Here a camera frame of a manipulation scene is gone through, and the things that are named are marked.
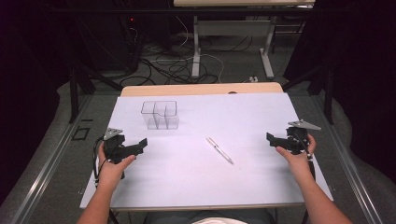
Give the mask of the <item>black metal stand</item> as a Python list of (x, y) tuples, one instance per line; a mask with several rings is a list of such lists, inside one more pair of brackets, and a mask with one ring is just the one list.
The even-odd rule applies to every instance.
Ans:
[(82, 89), (85, 94), (92, 95), (95, 93), (95, 87), (91, 81), (91, 78), (98, 79), (107, 86), (121, 91), (122, 86), (116, 82), (104, 77), (99, 72), (89, 68), (82, 60), (78, 57), (77, 52), (73, 46), (71, 40), (69, 43), (69, 85), (70, 85), (70, 101), (71, 101), (71, 117), (69, 122), (72, 123), (76, 120), (79, 114), (79, 102), (78, 102), (78, 89)]
[(282, 89), (287, 91), (291, 87), (300, 84), (308, 79), (311, 80), (307, 91), (309, 95), (319, 95), (321, 91), (324, 91), (324, 106), (323, 114), (330, 124), (333, 124), (332, 120), (332, 94), (333, 94), (333, 82), (334, 78), (334, 66), (323, 63), (314, 66), (307, 72), (303, 73), (299, 77), (288, 81), (282, 85)]

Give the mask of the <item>white-legged desk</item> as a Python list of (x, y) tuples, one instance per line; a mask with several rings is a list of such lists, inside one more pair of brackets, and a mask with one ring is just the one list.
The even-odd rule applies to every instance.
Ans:
[[(286, 9), (288, 7), (309, 9), (316, 0), (174, 0), (175, 7), (242, 7), (243, 9)], [(193, 17), (194, 55), (192, 76), (198, 77), (200, 72), (201, 48), (199, 40), (204, 35), (263, 35), (266, 31), (265, 46), (260, 49), (265, 75), (273, 79), (274, 72), (268, 53), (275, 35), (277, 16), (269, 16), (266, 21), (200, 21)]]

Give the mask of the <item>person's right hand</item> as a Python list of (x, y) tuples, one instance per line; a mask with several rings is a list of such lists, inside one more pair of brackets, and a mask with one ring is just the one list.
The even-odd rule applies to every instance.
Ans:
[[(311, 134), (307, 136), (307, 139), (309, 141), (307, 148), (308, 154), (313, 156), (317, 145), (316, 140)], [(276, 152), (288, 162), (290, 171), (296, 180), (306, 180), (313, 177), (309, 166), (308, 154), (306, 152), (293, 155), (283, 147), (276, 147)]]

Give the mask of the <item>person's left hand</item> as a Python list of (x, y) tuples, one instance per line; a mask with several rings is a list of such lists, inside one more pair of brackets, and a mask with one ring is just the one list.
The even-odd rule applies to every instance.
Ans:
[(123, 159), (120, 163), (114, 164), (106, 158), (104, 144), (101, 144), (98, 149), (98, 158), (98, 188), (114, 190), (121, 180), (122, 173), (136, 159), (136, 156), (131, 155)]

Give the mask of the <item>clear plastic pen holder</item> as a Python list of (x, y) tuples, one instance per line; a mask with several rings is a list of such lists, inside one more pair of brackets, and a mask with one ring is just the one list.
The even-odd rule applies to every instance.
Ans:
[(141, 115), (149, 130), (176, 130), (179, 118), (176, 101), (146, 101)]

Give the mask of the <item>metal floor rail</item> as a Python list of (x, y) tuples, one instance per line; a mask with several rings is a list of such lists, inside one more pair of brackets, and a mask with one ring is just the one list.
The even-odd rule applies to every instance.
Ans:
[(315, 104), (315, 108), (319, 113), (322, 122), (324, 123), (324, 128), (330, 134), (332, 142), (335, 145), (335, 154), (338, 157), (338, 160), (343, 168), (344, 174), (348, 180), (349, 186), (351, 187), (356, 200), (358, 201), (361, 211), (363, 212), (365, 219), (368, 221), (368, 224), (384, 224), (381, 216), (376, 209), (372, 198), (370, 197), (367, 188), (362, 182), (358, 167), (354, 163), (351, 153), (345, 147), (342, 142), (342, 139), (335, 127), (330, 124), (328, 119), (324, 114), (324, 103), (321, 100), (320, 96), (313, 96), (312, 101)]
[(21, 197), (9, 224), (75, 224), (92, 171), (92, 96), (84, 96), (73, 122), (60, 109), (15, 190)]

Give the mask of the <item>person's dark clothing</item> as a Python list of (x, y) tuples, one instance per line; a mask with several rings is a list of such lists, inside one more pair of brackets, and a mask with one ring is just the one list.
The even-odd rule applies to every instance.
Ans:
[(145, 224), (275, 224), (267, 209), (150, 212)]

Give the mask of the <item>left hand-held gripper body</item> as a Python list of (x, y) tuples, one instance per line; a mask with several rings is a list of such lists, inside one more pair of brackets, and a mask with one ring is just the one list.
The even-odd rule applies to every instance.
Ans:
[(120, 163), (123, 159), (134, 155), (132, 147), (125, 147), (122, 143), (125, 141), (125, 136), (121, 134), (122, 130), (107, 128), (104, 134), (104, 152), (109, 161), (115, 164)]

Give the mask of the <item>dark computer tower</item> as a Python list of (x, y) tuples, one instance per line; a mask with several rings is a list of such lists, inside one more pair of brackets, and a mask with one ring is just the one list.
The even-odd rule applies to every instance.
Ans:
[(120, 17), (93, 15), (86, 21), (92, 38), (91, 54), (99, 71), (137, 70), (134, 42), (129, 39)]

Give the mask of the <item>white table cover sheet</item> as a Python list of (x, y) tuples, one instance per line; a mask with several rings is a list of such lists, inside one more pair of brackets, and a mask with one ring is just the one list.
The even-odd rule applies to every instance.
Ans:
[[(174, 96), (176, 130), (149, 130), (146, 97), (117, 100), (109, 125), (127, 145), (148, 139), (111, 202), (130, 211), (288, 206), (303, 203), (287, 162), (266, 134), (283, 137), (297, 115), (285, 93)], [(212, 138), (233, 160), (228, 163)]]

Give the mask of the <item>silver pen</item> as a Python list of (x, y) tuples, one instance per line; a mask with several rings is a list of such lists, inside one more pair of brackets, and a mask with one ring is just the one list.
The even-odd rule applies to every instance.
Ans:
[(210, 137), (205, 138), (210, 144), (228, 163), (233, 164), (233, 160), (219, 147), (219, 145)]

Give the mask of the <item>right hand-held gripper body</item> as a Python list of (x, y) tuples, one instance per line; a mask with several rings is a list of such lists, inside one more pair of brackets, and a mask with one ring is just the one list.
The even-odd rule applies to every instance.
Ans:
[(287, 129), (287, 143), (284, 148), (294, 154), (307, 151), (309, 146), (309, 130), (320, 131), (321, 128), (303, 119), (290, 121), (289, 128)]

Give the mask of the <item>light wooden table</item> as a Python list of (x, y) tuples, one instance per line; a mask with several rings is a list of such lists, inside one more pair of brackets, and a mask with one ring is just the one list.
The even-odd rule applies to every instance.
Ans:
[(260, 93), (283, 91), (276, 82), (257, 83), (221, 83), (221, 84), (186, 84), (186, 85), (154, 85), (154, 86), (128, 86), (120, 96), (169, 96), (169, 95), (204, 95), (236, 93)]

